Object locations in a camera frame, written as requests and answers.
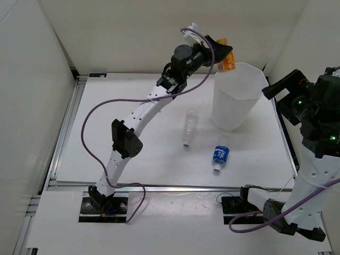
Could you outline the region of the clear plastic bottle blue cap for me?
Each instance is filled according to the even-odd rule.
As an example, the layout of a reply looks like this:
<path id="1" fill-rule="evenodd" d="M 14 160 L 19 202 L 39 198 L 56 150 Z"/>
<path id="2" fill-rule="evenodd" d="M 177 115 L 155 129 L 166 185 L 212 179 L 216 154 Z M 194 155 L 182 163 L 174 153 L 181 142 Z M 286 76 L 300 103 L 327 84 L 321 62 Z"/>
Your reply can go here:
<path id="1" fill-rule="evenodd" d="M 195 108 L 189 108 L 186 112 L 183 128 L 183 147 L 189 148 L 196 134 L 199 113 Z"/>

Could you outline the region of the orange label plastic bottle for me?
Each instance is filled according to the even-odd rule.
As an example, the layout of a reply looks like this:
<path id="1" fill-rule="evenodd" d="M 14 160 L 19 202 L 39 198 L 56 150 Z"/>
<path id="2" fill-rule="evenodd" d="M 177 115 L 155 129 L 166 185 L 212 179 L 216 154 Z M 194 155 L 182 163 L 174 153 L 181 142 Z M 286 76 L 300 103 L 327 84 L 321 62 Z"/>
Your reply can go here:
<path id="1" fill-rule="evenodd" d="M 236 69 L 233 52 L 231 51 L 218 65 L 218 72 L 224 73 Z"/>

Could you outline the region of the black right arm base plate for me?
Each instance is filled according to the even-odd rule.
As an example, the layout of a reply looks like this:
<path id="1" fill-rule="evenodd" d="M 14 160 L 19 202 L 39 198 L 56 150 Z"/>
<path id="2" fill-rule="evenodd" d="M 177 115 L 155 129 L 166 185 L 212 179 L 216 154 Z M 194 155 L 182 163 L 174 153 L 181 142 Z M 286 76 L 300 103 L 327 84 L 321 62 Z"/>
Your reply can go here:
<path id="1" fill-rule="evenodd" d="M 250 188 L 254 188 L 254 186 L 246 185 L 245 187 L 241 187 L 239 195 L 223 192 L 216 197 L 216 202 L 222 206 L 224 225 L 228 225 L 234 217 L 240 214 L 259 210 L 256 206 L 247 201 Z M 254 216 L 245 216 L 234 222 L 234 224 L 239 225 L 255 225 L 262 223 L 264 223 L 262 213 L 255 214 Z"/>

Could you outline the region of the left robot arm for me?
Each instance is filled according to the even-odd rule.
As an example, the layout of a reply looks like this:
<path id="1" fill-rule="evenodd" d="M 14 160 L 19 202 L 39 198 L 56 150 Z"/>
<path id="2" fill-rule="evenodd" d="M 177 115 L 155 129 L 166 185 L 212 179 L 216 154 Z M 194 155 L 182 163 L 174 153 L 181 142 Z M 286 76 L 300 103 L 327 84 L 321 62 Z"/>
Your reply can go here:
<path id="1" fill-rule="evenodd" d="M 184 90 L 187 79 L 195 71 L 202 66 L 213 67 L 220 63 L 232 49 L 210 36 L 205 36 L 203 42 L 195 40 L 190 45 L 176 47 L 148 98 L 140 101 L 139 106 L 123 120 L 113 120 L 109 161 L 102 164 L 102 177 L 88 189 L 91 205 L 96 210 L 102 214 L 113 211 L 117 181 L 129 160 L 141 151 L 143 144 L 139 136 L 146 125 Z"/>

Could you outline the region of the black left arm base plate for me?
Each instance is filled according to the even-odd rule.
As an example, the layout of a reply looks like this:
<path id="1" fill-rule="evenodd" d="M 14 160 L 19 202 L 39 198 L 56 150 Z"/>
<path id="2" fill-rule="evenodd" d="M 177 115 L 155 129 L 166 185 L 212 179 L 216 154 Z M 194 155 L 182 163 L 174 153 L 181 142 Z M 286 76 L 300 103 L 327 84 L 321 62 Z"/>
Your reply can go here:
<path id="1" fill-rule="evenodd" d="M 84 193 L 82 196 L 79 218 L 80 223 L 125 223 L 127 220 L 129 194 L 115 192 L 104 205 L 98 209 L 94 207 L 90 196 Z"/>

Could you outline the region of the blue label plastic bottle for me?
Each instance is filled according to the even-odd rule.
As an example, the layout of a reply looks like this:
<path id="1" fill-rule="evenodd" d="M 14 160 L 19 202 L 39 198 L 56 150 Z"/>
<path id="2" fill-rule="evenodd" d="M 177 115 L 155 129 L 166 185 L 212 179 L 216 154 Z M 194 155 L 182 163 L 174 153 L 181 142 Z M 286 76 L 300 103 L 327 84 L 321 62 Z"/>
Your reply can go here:
<path id="1" fill-rule="evenodd" d="M 230 148 L 229 148 L 229 134 L 225 133 L 218 145 L 214 149 L 212 156 L 213 171 L 219 173 L 221 169 L 226 165 Z"/>

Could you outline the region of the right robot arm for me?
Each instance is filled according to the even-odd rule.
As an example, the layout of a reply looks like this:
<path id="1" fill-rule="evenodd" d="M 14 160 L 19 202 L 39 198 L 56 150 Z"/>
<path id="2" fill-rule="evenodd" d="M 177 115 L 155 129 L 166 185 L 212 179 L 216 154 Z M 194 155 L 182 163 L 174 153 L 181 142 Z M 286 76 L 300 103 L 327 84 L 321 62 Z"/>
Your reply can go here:
<path id="1" fill-rule="evenodd" d="M 288 94 L 276 109 L 292 124 L 300 124 L 303 136 L 301 163 L 293 190 L 286 202 L 270 198 L 261 187 L 241 189 L 239 207 L 244 212 L 258 208 L 264 225 L 281 234 L 299 233 L 313 241 L 324 241 L 320 215 L 329 189 L 339 183 L 339 68 L 327 67 L 315 83 L 300 70 L 263 88 L 272 99 L 282 90 Z"/>

